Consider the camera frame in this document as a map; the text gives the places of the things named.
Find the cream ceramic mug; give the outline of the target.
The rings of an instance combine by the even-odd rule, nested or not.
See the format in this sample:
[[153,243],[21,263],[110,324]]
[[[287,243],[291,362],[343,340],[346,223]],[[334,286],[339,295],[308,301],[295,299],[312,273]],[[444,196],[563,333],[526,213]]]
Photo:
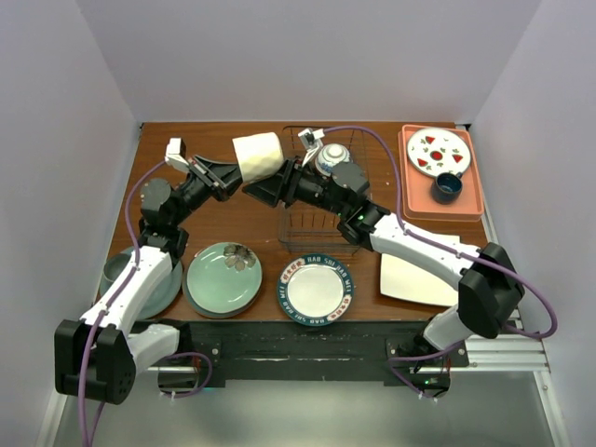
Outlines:
[[244,183],[268,178],[284,163],[280,139],[274,132],[238,137],[232,144]]

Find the blue floral white bowl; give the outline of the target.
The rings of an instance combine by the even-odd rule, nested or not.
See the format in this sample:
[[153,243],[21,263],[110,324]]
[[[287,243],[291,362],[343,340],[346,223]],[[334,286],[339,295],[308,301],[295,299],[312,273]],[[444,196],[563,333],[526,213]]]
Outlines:
[[329,143],[325,144],[318,152],[315,168],[319,174],[328,177],[334,166],[350,161],[351,154],[345,146],[340,143]]

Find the white plate teal lettered rim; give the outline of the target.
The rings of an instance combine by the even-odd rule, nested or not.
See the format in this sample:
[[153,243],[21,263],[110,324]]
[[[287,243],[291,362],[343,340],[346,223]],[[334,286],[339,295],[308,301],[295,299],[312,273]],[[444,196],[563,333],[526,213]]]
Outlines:
[[277,283],[278,304],[294,322],[323,327],[340,319],[354,298],[348,267],[322,253],[308,253],[290,261]]

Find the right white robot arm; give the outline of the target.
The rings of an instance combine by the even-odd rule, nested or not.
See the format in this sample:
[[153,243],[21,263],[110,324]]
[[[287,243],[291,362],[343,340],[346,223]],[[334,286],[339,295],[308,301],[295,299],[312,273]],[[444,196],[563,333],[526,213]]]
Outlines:
[[401,258],[457,291],[457,304],[432,318],[414,344],[417,359],[427,366],[437,365],[448,348],[471,335],[495,339],[524,295],[502,247],[446,244],[440,236],[400,221],[369,199],[368,179],[353,162],[339,163],[328,177],[289,158],[245,164],[240,171],[248,196],[270,207],[300,201],[333,213],[348,243]]

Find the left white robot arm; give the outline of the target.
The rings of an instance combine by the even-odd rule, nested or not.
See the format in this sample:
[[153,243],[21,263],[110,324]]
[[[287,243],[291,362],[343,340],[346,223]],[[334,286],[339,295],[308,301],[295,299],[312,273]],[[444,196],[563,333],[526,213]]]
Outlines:
[[239,165],[192,156],[184,181],[173,187],[146,172],[133,189],[141,194],[133,253],[102,298],[54,334],[55,389],[67,396],[120,404],[139,373],[162,359],[185,364],[193,354],[184,323],[160,320],[131,330],[157,286],[180,263],[188,233],[182,222],[208,199],[226,201],[242,184]]

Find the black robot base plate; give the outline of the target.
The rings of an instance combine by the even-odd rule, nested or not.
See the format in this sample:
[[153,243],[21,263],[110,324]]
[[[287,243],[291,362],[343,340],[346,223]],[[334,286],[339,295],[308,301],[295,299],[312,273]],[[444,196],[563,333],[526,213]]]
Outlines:
[[156,367],[164,390],[183,392],[233,380],[381,382],[408,379],[444,393],[450,375],[469,364],[459,344],[438,359],[422,359],[413,342],[420,321],[339,321],[307,327],[292,321],[193,321],[192,349],[204,359],[163,359]]

